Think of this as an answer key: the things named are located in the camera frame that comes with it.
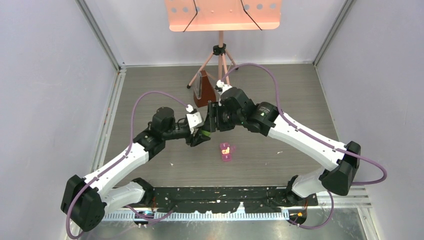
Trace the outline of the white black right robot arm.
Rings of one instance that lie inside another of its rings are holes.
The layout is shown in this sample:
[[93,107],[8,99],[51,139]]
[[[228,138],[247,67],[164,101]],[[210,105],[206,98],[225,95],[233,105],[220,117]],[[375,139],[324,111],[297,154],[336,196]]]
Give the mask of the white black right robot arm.
[[208,103],[201,130],[206,135],[235,126],[289,144],[321,165],[308,174],[293,176],[287,183],[285,198],[291,205],[299,205],[306,197],[323,191],[339,196],[349,193],[360,165],[358,143],[344,144],[325,137],[280,113],[275,105],[254,103],[243,90],[231,87],[220,95],[219,101]]

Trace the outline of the green pill bottle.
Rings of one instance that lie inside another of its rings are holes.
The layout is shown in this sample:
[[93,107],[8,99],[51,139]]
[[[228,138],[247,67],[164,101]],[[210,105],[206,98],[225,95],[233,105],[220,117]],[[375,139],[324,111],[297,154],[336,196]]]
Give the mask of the green pill bottle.
[[200,131],[199,131],[199,135],[200,135],[200,137],[202,138],[202,139],[211,139],[210,138],[210,135],[211,135],[211,133],[209,132],[209,131],[206,131],[206,130],[203,130],[203,129],[201,129]]

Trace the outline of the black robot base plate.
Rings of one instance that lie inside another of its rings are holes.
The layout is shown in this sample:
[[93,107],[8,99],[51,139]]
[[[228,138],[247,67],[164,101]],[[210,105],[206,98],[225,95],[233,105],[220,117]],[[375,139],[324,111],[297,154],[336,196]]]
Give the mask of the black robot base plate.
[[150,203],[130,204],[133,208],[148,208],[159,213],[213,214],[234,213],[240,207],[246,213],[277,213],[282,207],[315,207],[317,196],[310,195],[296,204],[284,199],[284,186],[226,187],[156,187]]

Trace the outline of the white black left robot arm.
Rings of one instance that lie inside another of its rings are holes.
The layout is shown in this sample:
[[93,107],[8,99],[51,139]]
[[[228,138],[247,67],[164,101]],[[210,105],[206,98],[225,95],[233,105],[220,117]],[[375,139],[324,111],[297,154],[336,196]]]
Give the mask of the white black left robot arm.
[[72,176],[66,183],[60,209],[83,232],[93,230],[102,219],[121,207],[139,204],[148,207],[154,199],[154,188],[146,180],[135,178],[116,187],[124,177],[158,155],[166,141],[184,139],[195,146],[198,129],[204,125],[200,112],[191,106],[184,118],[176,120],[174,110],[160,107],[148,127],[131,140],[118,156],[98,170],[84,176]]

